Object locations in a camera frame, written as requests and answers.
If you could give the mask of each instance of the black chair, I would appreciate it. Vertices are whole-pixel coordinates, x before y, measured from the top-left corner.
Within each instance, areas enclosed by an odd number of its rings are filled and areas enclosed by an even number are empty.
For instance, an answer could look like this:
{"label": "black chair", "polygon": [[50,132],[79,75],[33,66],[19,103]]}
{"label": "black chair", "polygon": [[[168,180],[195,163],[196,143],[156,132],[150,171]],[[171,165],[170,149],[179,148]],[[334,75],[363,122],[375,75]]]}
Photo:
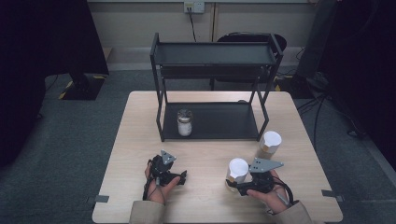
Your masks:
{"label": "black chair", "polygon": [[[250,33],[250,32],[236,32],[222,36],[218,42],[268,42],[269,34],[266,33]],[[280,49],[285,50],[288,42],[281,35],[274,35]],[[266,83],[269,77],[269,70],[264,67],[262,74],[259,78],[259,83]],[[241,83],[254,83],[254,79],[231,79],[231,78],[216,78],[219,82],[241,82]],[[210,89],[215,89],[215,79],[210,78]]]}

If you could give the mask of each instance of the shelf bottom tier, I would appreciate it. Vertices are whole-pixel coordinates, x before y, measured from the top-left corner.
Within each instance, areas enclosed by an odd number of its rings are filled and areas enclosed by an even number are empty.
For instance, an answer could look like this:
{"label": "shelf bottom tier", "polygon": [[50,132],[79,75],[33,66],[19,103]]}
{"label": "shelf bottom tier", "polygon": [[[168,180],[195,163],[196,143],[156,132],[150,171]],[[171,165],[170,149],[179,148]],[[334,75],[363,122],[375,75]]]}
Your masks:
{"label": "shelf bottom tier", "polygon": [[[177,111],[193,114],[191,135],[178,133]],[[248,139],[259,133],[249,103],[168,103],[163,120],[164,139]]]}

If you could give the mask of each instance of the gray wall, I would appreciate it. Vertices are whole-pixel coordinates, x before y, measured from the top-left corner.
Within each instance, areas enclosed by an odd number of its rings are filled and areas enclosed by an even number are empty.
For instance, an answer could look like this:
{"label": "gray wall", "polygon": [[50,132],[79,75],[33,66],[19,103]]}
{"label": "gray wall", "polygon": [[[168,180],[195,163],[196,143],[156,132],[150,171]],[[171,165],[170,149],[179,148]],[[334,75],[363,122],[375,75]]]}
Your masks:
{"label": "gray wall", "polygon": [[[89,5],[105,48],[150,47],[156,32],[161,41],[193,41],[182,2]],[[192,19],[198,42],[216,41],[230,32],[265,32],[285,36],[293,48],[305,46],[315,10],[312,4],[205,3],[205,13]]]}

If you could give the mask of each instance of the wooden table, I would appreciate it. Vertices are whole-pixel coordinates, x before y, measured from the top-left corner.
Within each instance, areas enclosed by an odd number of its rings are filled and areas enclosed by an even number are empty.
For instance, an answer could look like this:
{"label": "wooden table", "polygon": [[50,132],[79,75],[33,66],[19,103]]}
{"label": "wooden table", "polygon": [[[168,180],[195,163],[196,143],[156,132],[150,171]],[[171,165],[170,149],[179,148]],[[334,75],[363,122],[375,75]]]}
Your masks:
{"label": "wooden table", "polygon": [[[248,91],[169,91],[169,101],[224,102],[248,100]],[[252,104],[258,127],[263,115],[256,98]],[[266,131],[280,133],[283,142],[272,160],[285,165],[276,171],[291,188],[294,199],[304,203],[313,219],[338,222],[343,218],[318,161],[304,125],[286,92],[271,92],[266,102],[269,124]],[[127,223],[133,201],[141,200],[146,183],[148,159],[161,149],[177,157],[171,172],[187,170],[187,181],[173,191],[166,205],[168,223],[252,223],[272,222],[263,203],[242,197],[225,187],[231,159],[254,159],[259,143],[237,140],[195,140],[161,142],[155,122],[158,101],[155,91],[133,91],[128,99],[119,132],[108,162],[99,195],[109,196],[97,203],[92,219],[96,223]]]}

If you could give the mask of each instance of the shelf top tier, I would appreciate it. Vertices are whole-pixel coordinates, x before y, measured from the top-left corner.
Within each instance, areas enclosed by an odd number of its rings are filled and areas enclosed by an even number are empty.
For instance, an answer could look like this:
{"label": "shelf top tier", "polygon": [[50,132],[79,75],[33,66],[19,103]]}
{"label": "shelf top tier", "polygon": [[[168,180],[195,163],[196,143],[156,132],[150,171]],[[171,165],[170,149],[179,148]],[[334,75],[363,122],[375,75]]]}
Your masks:
{"label": "shelf top tier", "polygon": [[156,64],[275,65],[276,58],[266,42],[169,43],[154,39],[151,57]]}

